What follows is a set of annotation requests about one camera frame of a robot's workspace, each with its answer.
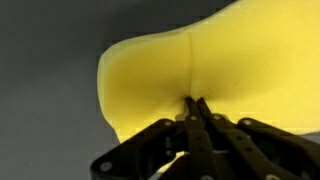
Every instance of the sponge edge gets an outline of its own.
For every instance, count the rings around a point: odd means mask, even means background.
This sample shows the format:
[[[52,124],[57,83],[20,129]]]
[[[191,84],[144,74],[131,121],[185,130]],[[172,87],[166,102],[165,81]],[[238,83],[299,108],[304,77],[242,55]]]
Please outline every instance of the sponge edge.
[[[320,130],[320,1],[242,0],[203,21],[120,42],[99,62],[98,95],[120,142],[183,99],[204,97],[236,122]]]

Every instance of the foam block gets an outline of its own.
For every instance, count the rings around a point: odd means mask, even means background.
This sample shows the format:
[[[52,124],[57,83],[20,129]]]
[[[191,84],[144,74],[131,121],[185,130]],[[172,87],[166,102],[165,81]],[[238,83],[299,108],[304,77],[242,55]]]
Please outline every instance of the foam block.
[[[102,113],[120,142],[174,119],[186,96],[233,122],[319,131],[319,9],[320,1],[240,0],[195,24],[119,42],[99,62]]]

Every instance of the black plastic linkage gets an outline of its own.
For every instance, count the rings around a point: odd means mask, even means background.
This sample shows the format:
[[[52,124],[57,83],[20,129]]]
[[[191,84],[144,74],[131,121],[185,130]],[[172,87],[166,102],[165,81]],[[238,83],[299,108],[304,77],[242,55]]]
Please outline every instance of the black plastic linkage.
[[[148,179],[160,167],[172,161],[166,137],[176,131],[176,124],[161,119],[93,162],[93,180]]]
[[[160,119],[91,165],[93,180],[147,180],[185,152],[160,180],[319,180],[320,145],[185,99],[183,120]]]

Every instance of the yellow sponge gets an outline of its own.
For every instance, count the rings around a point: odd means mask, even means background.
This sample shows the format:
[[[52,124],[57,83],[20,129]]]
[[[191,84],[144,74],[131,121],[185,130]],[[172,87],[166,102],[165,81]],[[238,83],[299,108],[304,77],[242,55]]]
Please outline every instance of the yellow sponge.
[[[98,95],[120,142],[184,97],[236,122],[320,130],[320,1],[240,0],[198,23],[122,41],[101,57]]]

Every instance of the gray background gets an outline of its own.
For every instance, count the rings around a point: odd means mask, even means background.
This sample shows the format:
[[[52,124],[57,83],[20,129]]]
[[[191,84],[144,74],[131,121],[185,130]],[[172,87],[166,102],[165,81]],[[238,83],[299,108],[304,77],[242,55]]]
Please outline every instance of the gray background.
[[[90,179],[90,163],[118,144],[97,100],[101,53],[230,3],[1,0],[0,179]]]

